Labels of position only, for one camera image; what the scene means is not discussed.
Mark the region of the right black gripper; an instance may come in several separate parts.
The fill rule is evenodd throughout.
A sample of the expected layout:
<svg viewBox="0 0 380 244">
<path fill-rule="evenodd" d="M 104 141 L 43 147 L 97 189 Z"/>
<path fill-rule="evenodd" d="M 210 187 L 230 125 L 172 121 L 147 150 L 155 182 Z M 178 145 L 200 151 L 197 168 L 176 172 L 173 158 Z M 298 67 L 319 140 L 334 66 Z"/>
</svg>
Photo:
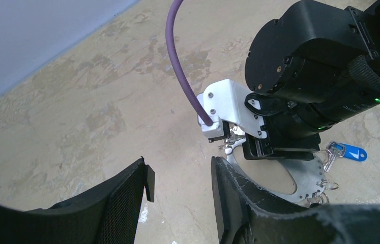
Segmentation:
<svg viewBox="0 0 380 244">
<path fill-rule="evenodd" d="M 320 150 L 321 114 L 315 111 L 255 111 L 255 117 L 265 122 L 259 132 L 266 138 L 246 134 L 242 144 L 246 160 L 314 159 Z"/>
</svg>

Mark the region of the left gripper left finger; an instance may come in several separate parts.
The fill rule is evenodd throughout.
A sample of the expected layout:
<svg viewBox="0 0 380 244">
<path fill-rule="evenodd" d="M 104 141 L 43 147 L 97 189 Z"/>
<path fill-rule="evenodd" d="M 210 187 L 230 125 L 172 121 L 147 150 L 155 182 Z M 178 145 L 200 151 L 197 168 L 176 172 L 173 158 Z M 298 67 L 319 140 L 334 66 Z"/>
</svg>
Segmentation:
<svg viewBox="0 0 380 244">
<path fill-rule="evenodd" d="M 48 209 L 0 205 L 0 243 L 133 243 L 155 172 L 136 160 L 116 176 Z"/>
</svg>

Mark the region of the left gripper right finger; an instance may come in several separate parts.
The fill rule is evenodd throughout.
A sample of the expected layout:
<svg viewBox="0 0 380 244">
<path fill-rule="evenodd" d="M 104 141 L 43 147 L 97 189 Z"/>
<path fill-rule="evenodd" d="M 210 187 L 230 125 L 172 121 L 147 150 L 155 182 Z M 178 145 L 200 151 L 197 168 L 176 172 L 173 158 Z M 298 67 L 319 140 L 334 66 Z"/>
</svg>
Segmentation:
<svg viewBox="0 0 380 244">
<path fill-rule="evenodd" d="M 299 206 L 223 157 L 211 158 L 211 175 L 220 243 L 380 243 L 380 204 Z"/>
</svg>

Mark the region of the silver key holder strip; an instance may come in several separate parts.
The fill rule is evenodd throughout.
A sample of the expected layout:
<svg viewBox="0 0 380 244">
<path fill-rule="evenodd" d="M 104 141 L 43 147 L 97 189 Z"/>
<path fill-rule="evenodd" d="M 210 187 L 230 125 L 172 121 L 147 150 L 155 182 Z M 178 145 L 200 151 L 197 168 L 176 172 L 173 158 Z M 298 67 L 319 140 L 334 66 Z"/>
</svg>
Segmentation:
<svg viewBox="0 0 380 244">
<path fill-rule="evenodd" d="M 244 132 L 237 126 L 230 130 L 221 148 L 233 168 L 259 188 L 301 206 L 329 204 L 326 191 L 336 190 L 339 185 L 327 180 L 321 159 L 314 160 L 246 160 L 243 145 Z"/>
</svg>

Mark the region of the blue tagged key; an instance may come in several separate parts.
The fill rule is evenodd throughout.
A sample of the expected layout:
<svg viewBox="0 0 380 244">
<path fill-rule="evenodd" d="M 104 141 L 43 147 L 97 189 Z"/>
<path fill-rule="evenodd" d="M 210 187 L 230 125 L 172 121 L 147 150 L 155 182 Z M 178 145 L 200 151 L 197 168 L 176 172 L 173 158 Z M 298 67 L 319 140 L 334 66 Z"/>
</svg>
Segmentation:
<svg viewBox="0 0 380 244">
<path fill-rule="evenodd" d="M 328 154 L 328 159 L 324 163 L 324 172 L 329 172 L 338 158 L 346 158 L 357 162 L 363 162 L 368 158 L 366 150 L 335 141 L 331 141 L 326 146 L 325 151 Z"/>
</svg>

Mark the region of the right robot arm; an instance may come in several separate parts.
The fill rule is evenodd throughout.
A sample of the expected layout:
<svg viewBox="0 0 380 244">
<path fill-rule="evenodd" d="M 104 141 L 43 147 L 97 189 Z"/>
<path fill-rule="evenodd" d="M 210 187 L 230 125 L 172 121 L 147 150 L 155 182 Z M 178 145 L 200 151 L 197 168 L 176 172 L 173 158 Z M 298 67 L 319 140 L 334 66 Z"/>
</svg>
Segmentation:
<svg viewBox="0 0 380 244">
<path fill-rule="evenodd" d="M 246 135 L 245 159 L 312 160 L 321 132 L 380 104 L 380 1 L 364 11 L 296 2 L 253 39 L 245 80 L 267 133 Z"/>
</svg>

